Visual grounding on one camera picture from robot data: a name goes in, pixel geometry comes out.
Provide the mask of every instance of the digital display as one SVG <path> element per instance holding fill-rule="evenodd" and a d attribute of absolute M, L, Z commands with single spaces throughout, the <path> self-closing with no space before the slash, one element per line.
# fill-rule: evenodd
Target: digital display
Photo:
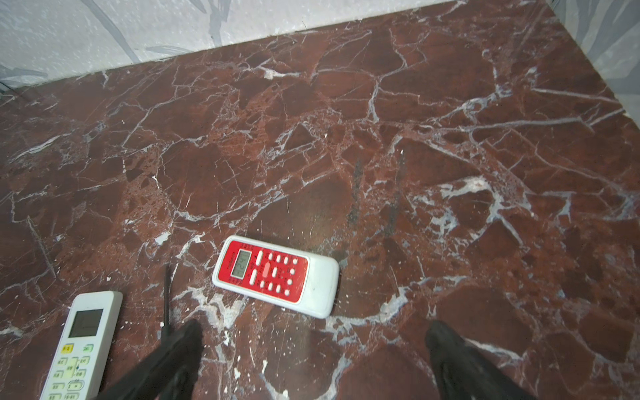
<path fill-rule="evenodd" d="M 236 258 L 236 264 L 231 271 L 231 276 L 238 279 L 244 278 L 244 273 L 246 272 L 246 268 L 249 266 L 250 258 L 251 252 L 240 250 L 240 252 L 238 253 L 238 258 Z"/>
<path fill-rule="evenodd" d="M 69 337 L 95 336 L 98 333 L 101 317 L 101 309 L 76 312 Z"/>

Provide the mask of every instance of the marble floor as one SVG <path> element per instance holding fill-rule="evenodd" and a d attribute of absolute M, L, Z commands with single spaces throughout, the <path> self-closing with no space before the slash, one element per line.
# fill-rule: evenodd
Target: marble floor
<path fill-rule="evenodd" d="M 194 399 L 437 399 L 448 322 L 540 399 L 640 396 L 640 131 L 543 0 L 444 3 L 0 102 L 0 397 L 74 296 L 124 293 L 104 384 L 172 319 Z M 332 315 L 214 288 L 230 234 L 337 259 Z"/>

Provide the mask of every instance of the remote control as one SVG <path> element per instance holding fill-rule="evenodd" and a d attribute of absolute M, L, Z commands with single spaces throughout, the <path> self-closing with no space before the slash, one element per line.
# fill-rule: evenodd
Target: remote control
<path fill-rule="evenodd" d="M 338 262 L 259 240 L 225 240 L 213 284 L 316 318 L 331 314 L 338 288 Z"/>
<path fill-rule="evenodd" d="M 121 305 L 120 292 L 76 296 L 40 400 L 85 400 L 98 394 Z"/>

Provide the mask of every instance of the wall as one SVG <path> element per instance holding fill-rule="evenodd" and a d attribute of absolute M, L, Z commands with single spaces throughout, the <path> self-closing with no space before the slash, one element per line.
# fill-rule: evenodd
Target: wall
<path fill-rule="evenodd" d="M 0 0 L 0 82 L 43 83 L 443 2 Z"/>
<path fill-rule="evenodd" d="M 640 1 L 549 1 L 560 21 L 640 125 Z"/>

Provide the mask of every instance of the yellow button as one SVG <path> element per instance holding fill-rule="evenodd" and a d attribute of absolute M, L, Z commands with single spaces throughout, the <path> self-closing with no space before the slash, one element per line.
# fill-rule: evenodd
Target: yellow button
<path fill-rule="evenodd" d="M 80 390 L 84 386 L 84 381 L 71 381 L 67 386 L 67 390 Z"/>
<path fill-rule="evenodd" d="M 62 346 L 62 354 L 71 354 L 73 350 L 74 350 L 73 343 L 65 344 L 64 346 Z"/>

